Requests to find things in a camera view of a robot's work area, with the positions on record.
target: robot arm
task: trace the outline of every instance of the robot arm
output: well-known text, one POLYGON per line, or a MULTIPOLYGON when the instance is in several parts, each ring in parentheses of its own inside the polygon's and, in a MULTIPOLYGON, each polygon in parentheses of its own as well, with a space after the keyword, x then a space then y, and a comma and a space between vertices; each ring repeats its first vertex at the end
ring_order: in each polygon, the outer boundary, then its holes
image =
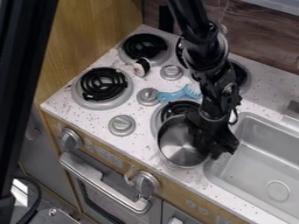
POLYGON ((228 129, 230 115, 240 105, 236 74, 227 59, 228 44, 206 15, 201 0, 168 0, 183 33, 184 62, 199 82, 203 102, 198 114, 188 118, 198 127, 193 133, 198 150, 216 159, 234 153, 239 141, 228 129))

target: metal pot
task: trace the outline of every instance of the metal pot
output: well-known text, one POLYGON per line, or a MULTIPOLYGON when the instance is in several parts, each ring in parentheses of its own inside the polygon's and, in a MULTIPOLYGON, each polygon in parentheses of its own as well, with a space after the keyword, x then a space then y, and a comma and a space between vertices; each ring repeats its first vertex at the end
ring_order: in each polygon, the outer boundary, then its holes
POLYGON ((157 144, 162 155, 175 165, 191 167, 199 165, 208 156, 197 146, 195 125, 185 115, 177 115, 165 121, 157 132, 157 144))

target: white speckled surface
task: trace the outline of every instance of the white speckled surface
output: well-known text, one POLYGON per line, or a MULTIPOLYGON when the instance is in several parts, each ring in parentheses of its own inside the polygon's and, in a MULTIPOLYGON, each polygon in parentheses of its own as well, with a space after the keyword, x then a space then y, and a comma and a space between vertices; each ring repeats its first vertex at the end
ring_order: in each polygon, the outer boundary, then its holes
MULTIPOLYGON (((158 33, 158 35, 168 39, 172 46, 177 41, 177 36, 158 31, 146 25, 142 25, 136 32, 158 33)), ((243 95, 245 100, 243 100, 242 106, 239 107, 239 111, 253 112, 273 122, 282 123, 282 114, 289 101, 299 101, 299 77, 237 55, 231 54, 230 58, 246 66, 253 76, 251 87, 243 95)), ((220 207, 224 207, 229 212, 238 215, 246 221, 251 223, 286 223, 212 184, 205 177, 202 165, 191 169, 182 169, 173 165, 167 165, 159 157, 156 141, 150 133, 150 117, 158 105, 155 107, 144 107, 136 101, 136 94, 143 88, 175 91, 189 82, 188 74, 178 81, 163 80, 159 71, 162 66, 168 64, 178 65, 174 53, 166 63, 153 67, 148 76, 145 79, 141 79, 134 76, 131 66, 125 65, 119 60, 117 50, 114 48, 95 61, 91 67, 116 67, 126 71, 134 82, 133 96, 127 102, 118 108, 107 111, 92 111, 81 108, 72 99, 69 86, 72 85, 73 81, 70 81, 59 92, 44 102, 41 108, 99 141, 113 146, 116 150, 137 162, 157 170, 168 179, 178 182, 190 191, 220 207), (132 116, 136 120, 136 131, 131 136, 119 138, 113 136, 108 131, 109 120, 120 114, 132 116)))

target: gray sink basin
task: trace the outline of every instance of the gray sink basin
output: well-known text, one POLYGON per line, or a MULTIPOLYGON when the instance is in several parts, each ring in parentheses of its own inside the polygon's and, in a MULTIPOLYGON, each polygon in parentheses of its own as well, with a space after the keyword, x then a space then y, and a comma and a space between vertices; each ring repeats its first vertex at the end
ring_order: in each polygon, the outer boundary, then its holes
POLYGON ((234 155, 207 161, 215 185, 286 221, 299 223, 299 134, 254 114, 240 115, 234 155))

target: stove burner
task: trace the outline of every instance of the stove burner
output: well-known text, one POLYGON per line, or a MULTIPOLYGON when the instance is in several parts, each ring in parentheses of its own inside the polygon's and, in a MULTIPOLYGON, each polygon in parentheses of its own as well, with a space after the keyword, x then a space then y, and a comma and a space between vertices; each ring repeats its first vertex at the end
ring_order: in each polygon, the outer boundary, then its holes
POLYGON ((114 99, 128 87, 125 76, 110 67, 99 67, 85 73, 80 80, 82 96, 86 101, 114 99))
POLYGON ((190 112, 198 112, 199 104, 194 101, 173 101, 169 102, 161 111, 161 122, 178 115, 187 115, 190 112))
POLYGON ((239 65, 235 62, 232 62, 232 61, 231 61, 231 63, 233 65, 234 72, 236 73, 236 78, 237 78, 236 83, 241 88, 247 82, 248 73, 247 73, 246 69, 243 68, 241 65, 239 65))
POLYGON ((129 37, 122 45, 124 52, 133 60, 152 59, 161 51, 167 51, 166 42, 153 34, 136 34, 129 37))

